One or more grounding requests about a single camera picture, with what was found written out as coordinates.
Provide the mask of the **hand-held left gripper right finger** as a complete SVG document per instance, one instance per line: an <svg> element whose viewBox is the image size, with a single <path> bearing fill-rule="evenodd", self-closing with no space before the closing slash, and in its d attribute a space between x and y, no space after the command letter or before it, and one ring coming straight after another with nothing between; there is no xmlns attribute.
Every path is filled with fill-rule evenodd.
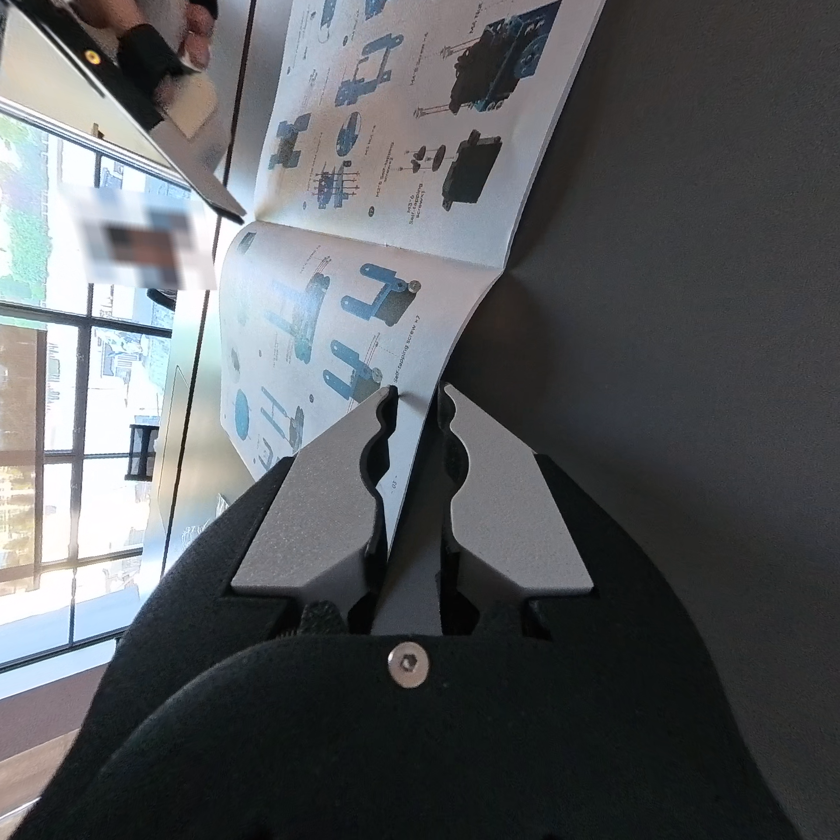
<svg viewBox="0 0 840 840"><path fill-rule="evenodd" d="M535 451L449 383L438 388L438 424L455 484L444 533L457 592L469 601L591 593Z"/></svg>

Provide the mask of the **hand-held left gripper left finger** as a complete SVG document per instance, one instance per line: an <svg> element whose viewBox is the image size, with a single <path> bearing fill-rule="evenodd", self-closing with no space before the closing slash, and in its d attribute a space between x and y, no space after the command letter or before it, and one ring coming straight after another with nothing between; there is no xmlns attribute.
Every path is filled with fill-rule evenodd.
<svg viewBox="0 0 840 840"><path fill-rule="evenodd" d="M241 595L360 601L387 548L377 489L390 468L398 391L380 388L300 450L232 580Z"/></svg>

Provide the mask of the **illustrated assembly manual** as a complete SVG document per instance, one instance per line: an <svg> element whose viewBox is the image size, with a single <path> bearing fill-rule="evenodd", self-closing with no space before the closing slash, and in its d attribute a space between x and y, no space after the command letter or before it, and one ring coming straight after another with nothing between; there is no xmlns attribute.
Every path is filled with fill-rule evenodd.
<svg viewBox="0 0 840 840"><path fill-rule="evenodd" d="M437 383L604 5L294 2L255 219L218 292L220 423L256 480L393 385L393 541Z"/></svg>

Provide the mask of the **dark grey desk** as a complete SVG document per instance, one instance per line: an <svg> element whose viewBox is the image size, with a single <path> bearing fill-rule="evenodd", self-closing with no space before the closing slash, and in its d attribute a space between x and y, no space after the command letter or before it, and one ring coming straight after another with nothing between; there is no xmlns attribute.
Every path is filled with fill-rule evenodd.
<svg viewBox="0 0 840 840"><path fill-rule="evenodd" d="M276 462L124 637L163 688L99 780L160 838L838 838L837 343L838 2L606 2L380 590L233 590ZM441 383L591 593L456 590Z"/></svg>

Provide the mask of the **large black-framed window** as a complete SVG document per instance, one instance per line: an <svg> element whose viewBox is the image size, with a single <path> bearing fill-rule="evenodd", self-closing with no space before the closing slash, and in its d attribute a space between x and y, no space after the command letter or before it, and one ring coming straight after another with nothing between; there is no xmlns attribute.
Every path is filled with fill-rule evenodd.
<svg viewBox="0 0 840 840"><path fill-rule="evenodd" d="M90 284L72 187L184 202L184 185L104 140L2 107L2 677L105 656L162 577L166 516L130 476L140 426L165 427L175 314Z"/></svg>

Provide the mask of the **grey laptop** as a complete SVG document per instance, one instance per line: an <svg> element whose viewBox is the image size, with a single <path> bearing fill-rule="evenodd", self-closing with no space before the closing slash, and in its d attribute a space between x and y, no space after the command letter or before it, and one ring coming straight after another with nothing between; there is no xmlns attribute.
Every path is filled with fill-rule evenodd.
<svg viewBox="0 0 840 840"><path fill-rule="evenodd" d="M62 3L2 2L3 113L190 188L242 224L244 208L208 159L212 82L188 70L174 89L168 107L147 98Z"/></svg>

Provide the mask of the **black frame chair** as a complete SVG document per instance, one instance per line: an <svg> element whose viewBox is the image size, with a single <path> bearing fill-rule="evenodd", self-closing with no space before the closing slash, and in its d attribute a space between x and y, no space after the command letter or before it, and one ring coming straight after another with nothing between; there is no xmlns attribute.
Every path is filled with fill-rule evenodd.
<svg viewBox="0 0 840 840"><path fill-rule="evenodd" d="M129 426L129 460L125 480L151 482L160 427L132 423Z"/></svg>

